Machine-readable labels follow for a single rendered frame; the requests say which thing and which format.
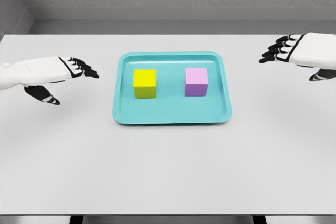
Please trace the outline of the pink purple cube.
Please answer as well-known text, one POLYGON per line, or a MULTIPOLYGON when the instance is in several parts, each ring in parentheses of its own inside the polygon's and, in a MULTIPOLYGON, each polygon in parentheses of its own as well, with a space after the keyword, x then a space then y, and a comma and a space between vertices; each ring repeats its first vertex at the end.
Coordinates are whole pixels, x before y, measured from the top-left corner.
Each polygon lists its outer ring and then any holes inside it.
POLYGON ((208 89, 207 68, 185 68, 184 94, 186 97, 204 97, 208 89))

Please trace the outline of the yellow cube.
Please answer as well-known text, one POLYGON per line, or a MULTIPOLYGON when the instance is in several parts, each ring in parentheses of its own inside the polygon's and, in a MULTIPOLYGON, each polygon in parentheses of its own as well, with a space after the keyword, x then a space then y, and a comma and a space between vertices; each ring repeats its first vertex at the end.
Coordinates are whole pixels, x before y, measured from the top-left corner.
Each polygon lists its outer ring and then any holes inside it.
POLYGON ((156 98, 156 70, 135 69, 133 89, 134 95, 137 99, 156 98))

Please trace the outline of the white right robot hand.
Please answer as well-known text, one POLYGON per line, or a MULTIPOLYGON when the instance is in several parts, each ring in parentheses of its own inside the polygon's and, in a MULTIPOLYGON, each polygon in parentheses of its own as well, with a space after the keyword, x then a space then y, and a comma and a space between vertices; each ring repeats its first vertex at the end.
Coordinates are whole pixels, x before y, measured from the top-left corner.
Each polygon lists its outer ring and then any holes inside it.
POLYGON ((262 54, 259 63, 281 61, 300 67, 318 68, 309 81, 336 78, 336 34, 290 34, 278 38, 262 54))

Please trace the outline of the teal rectangular tray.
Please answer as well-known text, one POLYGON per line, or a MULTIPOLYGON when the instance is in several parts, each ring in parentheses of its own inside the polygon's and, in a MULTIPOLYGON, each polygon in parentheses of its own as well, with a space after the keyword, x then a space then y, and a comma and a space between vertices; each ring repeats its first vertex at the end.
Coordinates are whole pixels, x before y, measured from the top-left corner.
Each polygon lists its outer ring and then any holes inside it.
POLYGON ((232 116, 222 57, 211 51, 130 52, 119 59, 113 118, 120 124, 223 123, 232 116), (204 97, 184 95, 185 68, 206 68, 204 97), (157 97, 137 99, 134 71, 155 69, 157 97))

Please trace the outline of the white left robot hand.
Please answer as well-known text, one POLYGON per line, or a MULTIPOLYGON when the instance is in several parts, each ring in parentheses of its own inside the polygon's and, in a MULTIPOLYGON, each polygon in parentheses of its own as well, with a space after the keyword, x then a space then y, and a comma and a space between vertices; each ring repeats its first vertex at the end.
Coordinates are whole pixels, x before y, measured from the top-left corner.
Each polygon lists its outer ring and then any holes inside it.
POLYGON ((99 78, 90 65, 73 57, 51 56, 26 60, 21 73, 20 83, 24 91, 38 101, 53 105, 60 105, 60 102, 44 87, 45 84, 82 76, 99 78))

